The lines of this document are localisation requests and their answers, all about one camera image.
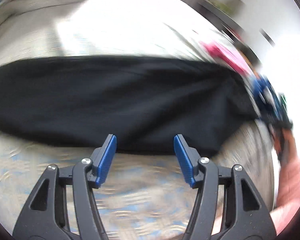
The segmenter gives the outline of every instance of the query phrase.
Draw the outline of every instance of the blue rubber pad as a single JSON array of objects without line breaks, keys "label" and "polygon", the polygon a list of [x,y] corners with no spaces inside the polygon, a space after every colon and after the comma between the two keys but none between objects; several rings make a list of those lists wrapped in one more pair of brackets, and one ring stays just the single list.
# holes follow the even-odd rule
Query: blue rubber pad
[{"label": "blue rubber pad", "polygon": [[117,150],[117,138],[116,136],[113,135],[108,144],[108,147],[105,150],[105,153],[103,154],[100,164],[97,168],[97,180],[96,180],[97,187],[100,187],[101,184],[103,184],[106,181],[112,163],[112,159],[116,150]]},{"label": "blue rubber pad", "polygon": [[173,146],[174,146],[174,152],[179,161],[179,165],[180,165],[183,177],[185,178],[186,183],[188,183],[190,185],[190,187],[192,188],[195,183],[193,166],[190,162],[190,159],[189,159],[178,135],[176,135],[174,137]]}]

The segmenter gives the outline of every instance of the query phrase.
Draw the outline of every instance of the metal screw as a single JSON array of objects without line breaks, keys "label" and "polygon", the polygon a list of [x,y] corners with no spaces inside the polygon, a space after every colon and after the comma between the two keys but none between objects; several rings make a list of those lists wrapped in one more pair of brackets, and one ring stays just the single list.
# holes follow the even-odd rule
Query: metal screw
[{"label": "metal screw", "polygon": [[207,158],[207,157],[201,157],[201,158],[200,158],[200,162],[203,163],[203,164],[207,164],[207,163],[209,163],[209,161],[210,161],[210,160],[209,160],[209,158]]},{"label": "metal screw", "polygon": [[48,166],[49,171],[54,171],[56,168],[57,168],[57,166],[55,164],[51,164]]},{"label": "metal screw", "polygon": [[236,171],[242,171],[242,166],[241,165],[236,165],[236,166],[234,166],[234,169]]},{"label": "metal screw", "polygon": [[91,162],[91,160],[89,158],[84,158],[84,159],[81,160],[81,162],[83,164],[89,164]]}]

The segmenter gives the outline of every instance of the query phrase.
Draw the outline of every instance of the person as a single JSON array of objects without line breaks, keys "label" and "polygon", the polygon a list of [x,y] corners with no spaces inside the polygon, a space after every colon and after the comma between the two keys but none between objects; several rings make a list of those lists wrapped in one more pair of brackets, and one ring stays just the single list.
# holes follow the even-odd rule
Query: person
[{"label": "person", "polygon": [[[281,166],[277,208],[270,212],[277,235],[290,223],[300,207],[300,159],[297,154],[296,141],[291,130],[282,131],[285,140],[289,143],[286,164]],[[274,149],[280,152],[280,141],[273,134]],[[212,235],[220,232],[222,217],[215,220]]]}]

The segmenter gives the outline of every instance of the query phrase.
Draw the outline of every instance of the black fabric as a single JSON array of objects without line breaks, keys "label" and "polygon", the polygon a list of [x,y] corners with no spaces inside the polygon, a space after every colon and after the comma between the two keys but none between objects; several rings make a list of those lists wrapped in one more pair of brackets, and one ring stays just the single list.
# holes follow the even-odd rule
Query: black fabric
[{"label": "black fabric", "polygon": [[0,67],[0,130],[55,146],[173,154],[181,133],[211,157],[256,113],[241,76],[152,57],[55,57]]}]

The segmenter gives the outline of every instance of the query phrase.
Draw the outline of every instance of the blue and beige patterned fabric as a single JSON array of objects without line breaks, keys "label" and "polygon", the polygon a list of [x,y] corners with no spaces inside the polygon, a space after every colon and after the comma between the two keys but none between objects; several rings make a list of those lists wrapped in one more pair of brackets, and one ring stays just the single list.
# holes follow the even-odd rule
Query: blue and beige patterned fabric
[{"label": "blue and beige patterned fabric", "polygon": [[[212,62],[198,42],[211,40],[232,46],[213,25],[180,0],[0,3],[0,65],[32,57],[107,54]],[[269,209],[274,198],[271,149],[265,125],[251,122],[229,138],[214,159],[227,167],[242,164]],[[73,165],[92,151],[50,147],[0,132],[0,223],[12,233],[23,204],[47,165]],[[196,190],[184,182],[175,156],[119,153],[106,182],[94,192],[105,229],[113,240],[180,237],[196,195]],[[71,230],[77,233],[71,187],[67,198]],[[219,194],[217,215],[221,208]]]}]

